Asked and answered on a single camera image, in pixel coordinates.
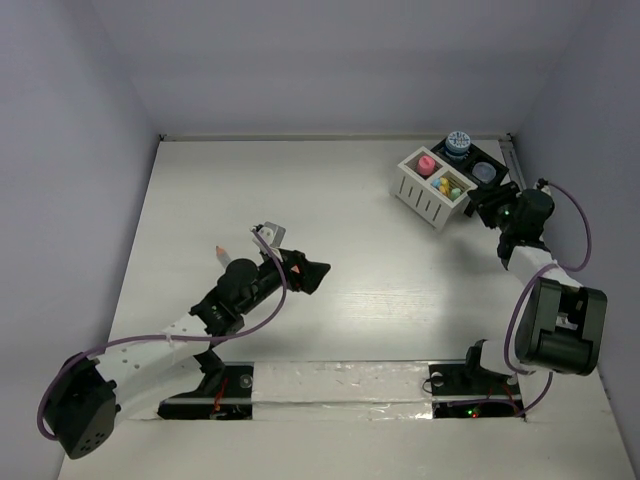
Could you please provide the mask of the clear jar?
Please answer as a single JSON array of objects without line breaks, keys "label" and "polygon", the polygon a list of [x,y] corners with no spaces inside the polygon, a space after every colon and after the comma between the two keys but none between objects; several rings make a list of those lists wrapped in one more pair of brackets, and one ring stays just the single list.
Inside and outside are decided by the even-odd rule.
[{"label": "clear jar", "polygon": [[495,179],[497,171],[490,163],[476,162],[471,173],[478,182],[490,184]]}]

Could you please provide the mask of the yellow marker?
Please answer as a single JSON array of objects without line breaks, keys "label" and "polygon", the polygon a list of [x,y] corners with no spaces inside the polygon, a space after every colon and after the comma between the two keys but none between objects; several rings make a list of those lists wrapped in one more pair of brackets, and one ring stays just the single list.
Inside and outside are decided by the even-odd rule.
[{"label": "yellow marker", "polygon": [[450,190],[446,189],[446,187],[444,186],[446,184],[446,182],[448,181],[446,178],[441,178],[441,188],[439,189],[439,191],[445,195],[445,196],[449,196],[450,194]]}]

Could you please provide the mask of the blue lid jar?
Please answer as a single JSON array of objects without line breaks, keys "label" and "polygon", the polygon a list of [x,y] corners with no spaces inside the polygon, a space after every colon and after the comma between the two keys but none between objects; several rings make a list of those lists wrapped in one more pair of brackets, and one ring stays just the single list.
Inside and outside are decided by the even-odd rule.
[{"label": "blue lid jar", "polygon": [[445,154],[452,161],[462,161],[468,156],[471,145],[471,137],[466,132],[453,131],[445,138]]}]

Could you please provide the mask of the pink cap bottle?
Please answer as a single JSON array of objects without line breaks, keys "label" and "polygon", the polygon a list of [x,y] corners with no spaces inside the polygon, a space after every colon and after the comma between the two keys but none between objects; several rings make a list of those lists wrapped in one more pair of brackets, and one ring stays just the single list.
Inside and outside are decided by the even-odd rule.
[{"label": "pink cap bottle", "polygon": [[420,176],[427,178],[434,173],[436,167],[437,164],[433,157],[430,155],[422,155],[416,164],[416,172]]}]

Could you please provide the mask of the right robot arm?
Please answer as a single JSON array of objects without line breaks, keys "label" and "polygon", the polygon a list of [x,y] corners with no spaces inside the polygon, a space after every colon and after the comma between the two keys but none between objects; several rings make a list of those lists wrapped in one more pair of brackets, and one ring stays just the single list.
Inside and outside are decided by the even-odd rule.
[{"label": "right robot arm", "polygon": [[[480,340],[469,353],[477,358],[460,368],[462,384],[482,392],[497,374],[531,375],[538,370],[588,376],[597,366],[604,331],[606,294],[574,279],[586,268],[593,244],[576,266],[559,263],[543,240],[555,210],[559,185],[539,180],[522,190],[514,182],[469,194],[485,227],[500,232],[497,256],[523,285],[503,342]],[[495,355],[493,348],[501,353]]]}]

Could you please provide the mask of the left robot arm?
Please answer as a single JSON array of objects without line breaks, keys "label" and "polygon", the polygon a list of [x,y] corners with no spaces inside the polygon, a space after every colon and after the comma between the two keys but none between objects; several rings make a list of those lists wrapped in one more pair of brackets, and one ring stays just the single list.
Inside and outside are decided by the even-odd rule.
[{"label": "left robot arm", "polygon": [[331,269],[298,250],[273,248],[261,263],[230,259],[221,248],[216,254],[224,272],[185,316],[159,333],[113,340],[63,363],[40,400],[36,425],[68,458],[88,455],[120,421],[180,394],[178,379],[198,394],[217,394],[225,365],[215,347],[249,335],[245,316],[269,296],[311,295]]}]

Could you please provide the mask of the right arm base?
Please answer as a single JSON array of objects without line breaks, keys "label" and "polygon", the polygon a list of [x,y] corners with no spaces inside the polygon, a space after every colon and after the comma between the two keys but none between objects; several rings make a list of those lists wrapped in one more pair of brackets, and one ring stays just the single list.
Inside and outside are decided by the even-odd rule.
[{"label": "right arm base", "polygon": [[524,404],[516,377],[480,365],[484,340],[468,348],[464,361],[430,364],[422,390],[436,419],[512,418]]}]

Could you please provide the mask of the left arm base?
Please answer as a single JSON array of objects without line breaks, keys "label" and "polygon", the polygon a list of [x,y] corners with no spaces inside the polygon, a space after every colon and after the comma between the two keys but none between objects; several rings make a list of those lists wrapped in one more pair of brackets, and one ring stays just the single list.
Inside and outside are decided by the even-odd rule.
[{"label": "left arm base", "polygon": [[212,349],[196,360],[204,373],[197,388],[162,401],[157,415],[163,420],[251,420],[254,364],[225,364]]}]

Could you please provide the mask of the black and white organizer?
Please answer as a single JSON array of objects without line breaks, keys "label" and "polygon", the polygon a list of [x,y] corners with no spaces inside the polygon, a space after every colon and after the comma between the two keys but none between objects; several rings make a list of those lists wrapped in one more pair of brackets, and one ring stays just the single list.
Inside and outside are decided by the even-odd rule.
[{"label": "black and white organizer", "polygon": [[502,185],[508,168],[472,144],[462,159],[447,156],[445,142],[419,147],[395,167],[390,192],[435,230],[457,214],[472,214],[469,193]]}]

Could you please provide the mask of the foil tape strip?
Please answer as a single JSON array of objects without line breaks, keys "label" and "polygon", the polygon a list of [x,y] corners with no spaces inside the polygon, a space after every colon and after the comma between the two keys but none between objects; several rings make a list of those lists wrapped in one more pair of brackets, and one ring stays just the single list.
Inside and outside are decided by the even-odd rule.
[{"label": "foil tape strip", "polygon": [[372,422],[433,418],[423,389],[429,364],[401,361],[260,362],[254,367],[256,421]]}]

